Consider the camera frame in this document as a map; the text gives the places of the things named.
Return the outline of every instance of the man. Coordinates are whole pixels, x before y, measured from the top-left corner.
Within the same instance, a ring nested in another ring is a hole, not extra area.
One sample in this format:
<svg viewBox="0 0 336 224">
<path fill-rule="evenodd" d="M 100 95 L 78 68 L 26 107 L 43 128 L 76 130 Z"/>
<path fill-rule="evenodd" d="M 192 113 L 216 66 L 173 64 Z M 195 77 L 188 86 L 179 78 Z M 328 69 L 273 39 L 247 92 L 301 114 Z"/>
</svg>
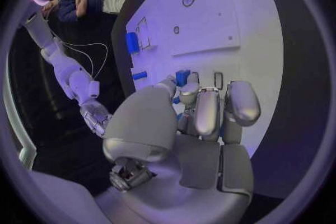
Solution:
<svg viewBox="0 0 336 224">
<path fill-rule="evenodd" d="M 42 8 L 47 17 L 51 11 L 58 11 L 61 22 L 77 21 L 91 13 L 119 13 L 125 0 L 52 0 Z"/>
</svg>

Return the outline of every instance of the dark background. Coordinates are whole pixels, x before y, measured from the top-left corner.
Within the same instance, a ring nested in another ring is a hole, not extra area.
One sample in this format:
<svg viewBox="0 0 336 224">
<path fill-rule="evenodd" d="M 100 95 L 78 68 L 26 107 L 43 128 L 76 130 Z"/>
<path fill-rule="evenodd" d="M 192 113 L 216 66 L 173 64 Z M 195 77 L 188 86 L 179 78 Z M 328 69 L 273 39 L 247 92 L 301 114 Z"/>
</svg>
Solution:
<svg viewBox="0 0 336 224">
<path fill-rule="evenodd" d="M 0 8 L 3 8 L 3 5 L 6 0 L 0 0 Z M 113 22 L 113 18 L 111 17 L 102 17 L 96 18 L 96 20 L 101 20 L 101 23 L 106 20 L 109 22 Z M 90 23 L 83 22 L 82 29 L 90 29 Z M 71 34 L 78 31 L 78 28 L 72 28 L 73 30 L 69 30 L 68 37 Z M 113 55 L 110 56 L 110 63 L 113 61 Z M 335 211 L 336 211 L 336 202 L 335 195 L 336 192 L 334 190 L 333 184 L 336 182 L 336 167 L 333 169 L 330 178 L 326 182 L 323 190 L 316 197 L 312 205 L 308 208 L 308 210 L 304 213 L 304 215 L 297 220 L 297 223 L 307 223 L 307 222 L 319 222 L 319 223 L 335 223 Z M 6 223 L 37 223 L 37 220 L 31 215 L 31 213 L 26 209 L 26 207 L 22 204 L 22 202 L 17 198 L 17 195 L 13 191 L 13 188 L 6 180 L 6 177 L 3 173 L 0 174 L 0 184 L 2 187 L 2 219 L 7 220 Z"/>
</svg>

